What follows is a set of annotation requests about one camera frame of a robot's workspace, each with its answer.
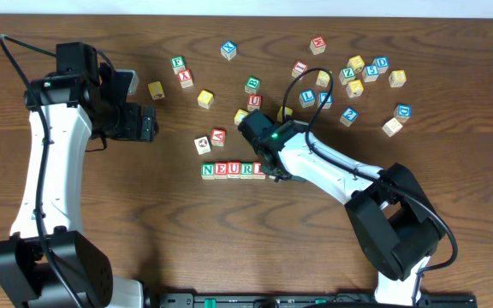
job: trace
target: yellow cube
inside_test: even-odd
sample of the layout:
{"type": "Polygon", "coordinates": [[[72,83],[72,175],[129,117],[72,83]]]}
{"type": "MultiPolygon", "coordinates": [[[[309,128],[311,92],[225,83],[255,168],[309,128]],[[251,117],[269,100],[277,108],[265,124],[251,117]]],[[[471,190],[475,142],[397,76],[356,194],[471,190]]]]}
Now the yellow cube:
{"type": "Polygon", "coordinates": [[[356,98],[362,94],[362,92],[365,90],[363,87],[363,84],[360,82],[360,80],[353,80],[349,81],[347,84],[347,95],[349,98],[356,98]]]}
{"type": "Polygon", "coordinates": [[[357,74],[362,71],[363,68],[365,68],[365,62],[360,56],[354,56],[349,59],[349,62],[347,62],[347,67],[352,68],[353,71],[357,74]]]}
{"type": "MultiPolygon", "coordinates": [[[[285,107],[284,112],[287,114],[287,117],[292,115],[292,110],[289,107],[285,107]]],[[[279,108],[279,113],[277,113],[277,121],[282,122],[282,106],[279,108]]]]}
{"type": "Polygon", "coordinates": [[[237,110],[237,113],[235,114],[235,125],[239,125],[245,116],[248,116],[248,111],[237,110]]]}
{"type": "Polygon", "coordinates": [[[405,82],[407,82],[407,75],[403,70],[391,72],[389,76],[389,85],[391,87],[402,86],[405,82]]]}
{"type": "Polygon", "coordinates": [[[320,71],[318,72],[317,82],[315,84],[317,86],[327,86],[329,84],[329,81],[330,81],[330,75],[326,74],[326,72],[320,71]]]}
{"type": "Polygon", "coordinates": [[[152,82],[147,85],[147,88],[150,89],[151,98],[153,98],[153,100],[164,98],[163,87],[161,86],[160,81],[152,82]]]}
{"type": "Polygon", "coordinates": [[[199,106],[209,109],[212,103],[214,103],[214,94],[206,90],[201,91],[197,97],[197,103],[199,103],[199,106]]]}

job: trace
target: white plastic part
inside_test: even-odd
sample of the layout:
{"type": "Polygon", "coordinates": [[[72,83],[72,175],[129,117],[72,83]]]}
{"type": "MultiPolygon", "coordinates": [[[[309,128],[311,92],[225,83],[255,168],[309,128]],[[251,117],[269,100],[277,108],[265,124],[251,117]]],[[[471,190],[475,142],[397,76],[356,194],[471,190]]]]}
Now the white plastic part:
{"type": "MultiPolygon", "coordinates": [[[[380,304],[412,306],[412,294],[416,284],[416,272],[429,263],[430,257],[421,259],[410,271],[410,276],[405,280],[390,280],[382,273],[377,273],[377,287],[374,297],[380,304]]],[[[421,292],[416,290],[416,301],[421,298],[421,292]]]]}
{"type": "Polygon", "coordinates": [[[108,308],[143,308],[144,293],[138,281],[113,276],[113,294],[108,308]]]}
{"type": "MultiPolygon", "coordinates": [[[[57,226],[83,233],[80,208],[81,180],[86,142],[91,136],[92,124],[81,106],[68,108],[66,104],[53,104],[43,106],[42,109],[50,128],[51,141],[42,198],[45,234],[52,234],[57,226]]],[[[10,229],[11,235],[20,232],[22,239],[38,236],[33,209],[44,132],[37,112],[30,113],[30,124],[32,149],[26,188],[18,216],[10,229]]]]}
{"type": "MultiPolygon", "coordinates": [[[[363,191],[370,184],[370,181],[355,177],[346,170],[337,168],[331,163],[327,163],[317,154],[312,153],[306,144],[306,134],[297,133],[292,139],[285,143],[284,149],[279,152],[279,157],[292,175],[300,176],[319,188],[326,191],[340,203],[345,204],[351,199],[354,191],[363,191]]],[[[309,133],[309,141],[315,148],[334,162],[357,169],[360,173],[379,178],[377,173],[380,167],[359,163],[338,151],[329,148],[309,133]]]]}

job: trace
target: brown wood surface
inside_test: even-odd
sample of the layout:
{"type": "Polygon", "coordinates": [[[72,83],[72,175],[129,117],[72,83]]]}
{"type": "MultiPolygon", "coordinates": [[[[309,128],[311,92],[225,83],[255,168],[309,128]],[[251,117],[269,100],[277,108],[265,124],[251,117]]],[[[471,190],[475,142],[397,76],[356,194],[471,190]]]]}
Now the brown wood surface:
{"type": "MultiPolygon", "coordinates": [[[[481,307],[493,307],[493,21],[0,15],[0,33],[48,50],[80,40],[103,50],[117,68],[137,71],[140,84],[130,100],[157,107],[161,132],[152,144],[110,142],[109,150],[86,154],[86,235],[114,273],[201,293],[376,286],[345,210],[326,193],[298,182],[202,181],[199,168],[256,158],[233,119],[247,106],[249,75],[262,80],[262,110],[274,116],[296,61],[337,73],[351,56],[371,62],[386,55],[391,69],[406,71],[407,83],[390,88],[388,72],[349,99],[337,82],[334,105],[314,133],[362,162],[408,166],[460,246],[457,262],[427,274],[423,287],[474,293],[481,307]],[[314,56],[308,46],[318,35],[328,47],[314,56]],[[227,39],[238,44],[230,62],[219,51],[227,39]],[[173,74],[176,55],[185,57],[193,87],[182,90],[173,74]],[[157,80],[166,98],[153,101],[147,84],[157,80]],[[202,89],[216,94],[210,110],[197,105],[202,89]],[[388,138],[381,126],[398,103],[411,104],[413,118],[388,138]],[[359,117],[347,128],[339,118],[349,105],[359,117]],[[225,146],[198,156],[193,139],[214,127],[228,131],[225,146]]],[[[55,69],[52,58],[11,48],[30,79],[55,69]]],[[[316,77],[306,76],[290,95],[296,119],[307,121],[315,110],[302,110],[297,97],[300,89],[322,90],[316,77]]],[[[26,181],[30,128],[23,92],[0,48],[0,240],[26,181]]],[[[431,262],[449,254],[443,240],[431,262]]],[[[1,288],[0,306],[9,306],[1,288]]]]}

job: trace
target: white wall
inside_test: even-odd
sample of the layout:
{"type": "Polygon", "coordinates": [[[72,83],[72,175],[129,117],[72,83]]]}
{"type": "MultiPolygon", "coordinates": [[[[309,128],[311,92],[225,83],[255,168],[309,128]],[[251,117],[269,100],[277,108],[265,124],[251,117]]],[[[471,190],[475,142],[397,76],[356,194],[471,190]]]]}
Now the white wall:
{"type": "Polygon", "coordinates": [[[493,0],[0,0],[0,13],[493,18],[493,0]]]}

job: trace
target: wood grain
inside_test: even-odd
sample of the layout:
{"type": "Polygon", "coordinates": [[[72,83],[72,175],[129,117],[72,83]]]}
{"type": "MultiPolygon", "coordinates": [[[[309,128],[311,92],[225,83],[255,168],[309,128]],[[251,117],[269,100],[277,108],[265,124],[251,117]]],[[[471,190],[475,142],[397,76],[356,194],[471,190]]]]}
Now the wood grain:
{"type": "MultiPolygon", "coordinates": [[[[381,76],[356,99],[338,83],[334,106],[314,132],[362,162],[408,166],[460,246],[454,266],[428,274],[424,288],[471,292],[481,307],[493,307],[493,21],[0,15],[0,33],[48,50],[83,41],[116,67],[137,71],[140,85],[131,101],[156,106],[161,132],[152,144],[110,142],[109,150],[86,154],[86,235],[118,275],[205,293],[376,286],[345,210],[314,185],[202,181],[199,166],[256,158],[233,120],[246,108],[249,75],[262,80],[262,110],[275,116],[295,61],[338,72],[351,56],[386,55],[392,69],[406,70],[408,82],[390,88],[381,76]],[[318,35],[328,47],[313,56],[309,40],[318,35]],[[230,62],[219,53],[227,39],[238,44],[230,62]],[[185,57],[193,87],[181,89],[169,61],[175,55],[185,57]],[[151,100],[146,85],[156,80],[164,100],[151,100]],[[197,105],[202,89],[215,93],[210,110],[197,105]],[[413,118],[390,139],[381,126],[398,103],[411,104],[413,118]],[[349,105],[359,118],[346,128],[339,117],[349,105]],[[226,145],[199,157],[193,139],[213,127],[228,131],[226,145]]],[[[52,58],[12,51],[31,79],[55,69],[52,58]]],[[[320,91],[316,78],[306,76],[290,95],[296,119],[312,116],[314,109],[302,110],[297,97],[306,88],[320,91]]],[[[0,49],[0,240],[26,180],[23,91],[0,49]]],[[[431,262],[449,254],[443,241],[431,262]]],[[[1,288],[0,306],[10,306],[1,288]]]]}

